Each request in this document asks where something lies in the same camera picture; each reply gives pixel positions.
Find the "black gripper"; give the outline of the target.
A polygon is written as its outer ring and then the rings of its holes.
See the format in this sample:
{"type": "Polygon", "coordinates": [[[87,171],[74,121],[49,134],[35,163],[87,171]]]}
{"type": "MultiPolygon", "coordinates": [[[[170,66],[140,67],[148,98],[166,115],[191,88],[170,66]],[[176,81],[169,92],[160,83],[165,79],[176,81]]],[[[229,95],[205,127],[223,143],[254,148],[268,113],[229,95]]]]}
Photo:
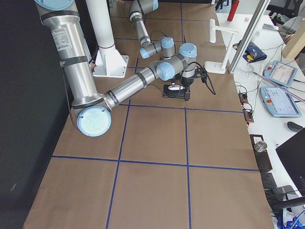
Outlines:
{"type": "MultiPolygon", "coordinates": [[[[190,100],[190,85],[194,79],[200,78],[202,83],[207,83],[207,71],[204,67],[195,67],[193,71],[184,72],[182,76],[182,85],[184,86],[184,100],[190,100]]],[[[170,89],[175,89],[175,80],[171,80],[170,89]]]]}

